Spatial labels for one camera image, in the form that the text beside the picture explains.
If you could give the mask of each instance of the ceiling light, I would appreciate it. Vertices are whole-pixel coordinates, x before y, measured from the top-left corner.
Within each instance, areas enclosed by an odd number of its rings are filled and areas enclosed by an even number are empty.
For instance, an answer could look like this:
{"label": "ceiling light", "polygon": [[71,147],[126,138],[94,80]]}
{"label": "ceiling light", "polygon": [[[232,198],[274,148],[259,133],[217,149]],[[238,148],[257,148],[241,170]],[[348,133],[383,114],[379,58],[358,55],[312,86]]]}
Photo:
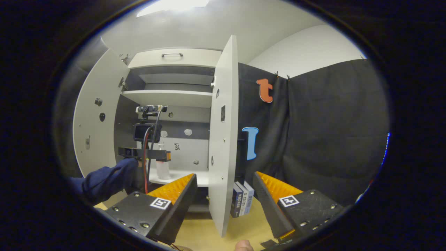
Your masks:
{"label": "ceiling light", "polygon": [[193,7],[205,7],[209,0],[159,0],[142,9],[136,17],[163,10],[184,11]]}

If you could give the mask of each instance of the person's arm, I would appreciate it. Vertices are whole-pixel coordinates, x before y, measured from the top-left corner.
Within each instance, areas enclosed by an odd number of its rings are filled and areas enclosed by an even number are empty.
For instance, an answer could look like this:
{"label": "person's arm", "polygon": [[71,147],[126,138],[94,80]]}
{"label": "person's arm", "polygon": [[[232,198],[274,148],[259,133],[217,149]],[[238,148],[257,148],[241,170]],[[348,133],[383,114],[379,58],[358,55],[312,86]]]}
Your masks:
{"label": "person's arm", "polygon": [[141,163],[136,159],[123,159],[112,168],[103,167],[89,173],[85,178],[69,178],[69,181],[76,194],[89,204],[96,205],[123,189],[127,193],[140,190],[139,173],[142,168],[138,166]]}

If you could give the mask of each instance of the white shelf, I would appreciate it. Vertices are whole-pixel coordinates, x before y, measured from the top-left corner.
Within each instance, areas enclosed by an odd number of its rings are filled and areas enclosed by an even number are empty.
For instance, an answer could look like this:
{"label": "white shelf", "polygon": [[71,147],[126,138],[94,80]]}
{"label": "white shelf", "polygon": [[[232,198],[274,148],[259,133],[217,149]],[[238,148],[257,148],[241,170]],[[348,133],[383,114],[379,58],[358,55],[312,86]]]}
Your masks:
{"label": "white shelf", "polygon": [[122,95],[140,105],[175,105],[210,108],[212,93],[175,90],[126,91]]}
{"label": "white shelf", "polygon": [[188,170],[170,170],[170,179],[161,180],[158,178],[157,168],[150,167],[149,181],[157,184],[168,184],[172,181],[178,180],[191,173],[197,174],[197,185],[198,187],[209,186],[209,176],[208,171],[188,171]]}
{"label": "white shelf", "polygon": [[165,65],[215,67],[221,53],[219,50],[193,48],[148,50],[136,53],[128,67],[130,69]]}

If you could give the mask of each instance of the finger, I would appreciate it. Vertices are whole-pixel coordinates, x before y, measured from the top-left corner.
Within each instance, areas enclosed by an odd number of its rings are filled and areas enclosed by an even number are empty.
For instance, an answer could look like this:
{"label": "finger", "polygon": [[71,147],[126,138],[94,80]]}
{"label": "finger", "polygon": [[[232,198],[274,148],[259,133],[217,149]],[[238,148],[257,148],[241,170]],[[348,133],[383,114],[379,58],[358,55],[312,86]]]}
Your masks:
{"label": "finger", "polygon": [[254,249],[252,248],[251,244],[249,243],[248,240],[240,240],[239,242],[237,242],[237,244],[235,245],[235,249],[237,250],[237,248],[242,248],[245,247],[247,249],[247,251],[254,251]]}

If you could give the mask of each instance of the drawer handle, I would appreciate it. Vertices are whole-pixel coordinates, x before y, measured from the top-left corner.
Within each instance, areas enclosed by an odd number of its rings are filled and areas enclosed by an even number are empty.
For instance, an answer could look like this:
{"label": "drawer handle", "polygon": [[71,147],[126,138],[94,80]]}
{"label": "drawer handle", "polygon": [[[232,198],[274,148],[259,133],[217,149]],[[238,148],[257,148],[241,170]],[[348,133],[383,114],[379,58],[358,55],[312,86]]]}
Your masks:
{"label": "drawer handle", "polygon": [[161,54],[161,57],[164,57],[164,55],[180,55],[180,57],[182,57],[183,53],[166,53],[166,54]]}

